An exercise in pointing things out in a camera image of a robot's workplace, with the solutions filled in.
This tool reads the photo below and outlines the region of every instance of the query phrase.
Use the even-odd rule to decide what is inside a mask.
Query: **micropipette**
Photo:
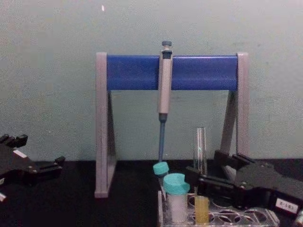
[[[171,41],[163,41],[164,47],[159,61],[159,100],[158,113],[160,121],[159,162],[163,160],[165,122],[169,113],[169,97],[171,91],[172,50]]]

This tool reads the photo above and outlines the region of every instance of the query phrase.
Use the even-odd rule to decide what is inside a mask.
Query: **black countertop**
[[[303,181],[303,159],[267,160],[286,176]],[[120,161],[107,199],[95,199],[95,162],[66,162],[59,179],[35,187],[7,185],[0,204],[0,226],[8,227],[155,227],[158,181],[155,161]],[[169,161],[182,171],[190,161]],[[281,226],[291,220],[280,217]]]

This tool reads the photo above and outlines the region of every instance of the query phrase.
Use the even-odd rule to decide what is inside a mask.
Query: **label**
[[[287,210],[293,214],[296,214],[298,211],[298,208],[299,208],[298,205],[291,203],[291,202],[287,202],[287,201],[279,199],[279,198],[276,200],[276,207]]]
[[[3,202],[5,200],[6,196],[0,193],[0,201]]]
[[[18,150],[14,150],[14,153],[16,155],[19,155],[21,158],[26,158],[27,157],[26,154],[23,154],[21,151],[18,151]]]

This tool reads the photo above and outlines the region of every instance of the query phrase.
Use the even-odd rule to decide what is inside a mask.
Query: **glass test tube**
[[[198,169],[203,175],[207,174],[207,159],[206,159],[206,142],[205,128],[198,127],[194,137],[194,168]],[[195,213],[196,224],[209,223],[208,217],[209,199],[205,196],[197,194],[195,188]]]

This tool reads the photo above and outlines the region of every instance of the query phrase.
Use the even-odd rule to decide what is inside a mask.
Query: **black clamp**
[[[185,181],[198,188],[199,195],[221,199],[238,209],[263,207],[295,218],[303,208],[303,182],[285,177],[267,162],[244,155],[230,157],[216,151],[214,162],[236,169],[234,181],[201,175],[192,167],[186,168]]]
[[[33,162],[27,155],[14,149],[27,143],[27,135],[9,135],[0,137],[0,186],[18,183],[35,185],[44,180],[59,177],[65,157],[61,156],[54,162],[38,164]]]

